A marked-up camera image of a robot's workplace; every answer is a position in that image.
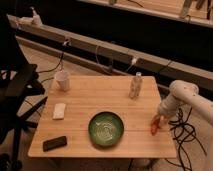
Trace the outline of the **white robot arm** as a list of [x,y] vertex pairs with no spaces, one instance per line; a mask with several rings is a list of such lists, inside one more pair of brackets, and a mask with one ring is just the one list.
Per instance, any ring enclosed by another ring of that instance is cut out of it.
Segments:
[[193,83],[175,80],[169,86],[169,94],[157,107],[157,114],[151,121],[151,134],[169,123],[178,144],[178,160],[174,166],[183,171],[193,171],[191,160],[183,147],[185,142],[200,140],[196,137],[195,127],[188,123],[191,112],[195,110],[213,127],[213,102],[199,95],[199,88]]

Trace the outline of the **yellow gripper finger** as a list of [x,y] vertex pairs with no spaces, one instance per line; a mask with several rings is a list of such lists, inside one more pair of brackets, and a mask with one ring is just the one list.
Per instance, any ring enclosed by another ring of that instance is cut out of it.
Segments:
[[157,115],[154,119],[154,123],[158,128],[163,127],[167,122],[167,119],[165,116]]

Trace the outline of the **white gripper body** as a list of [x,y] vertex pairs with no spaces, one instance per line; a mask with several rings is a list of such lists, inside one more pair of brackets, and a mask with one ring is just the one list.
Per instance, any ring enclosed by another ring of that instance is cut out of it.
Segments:
[[170,118],[176,114],[177,109],[180,106],[180,101],[173,96],[167,96],[164,98],[157,107],[157,113],[160,116]]

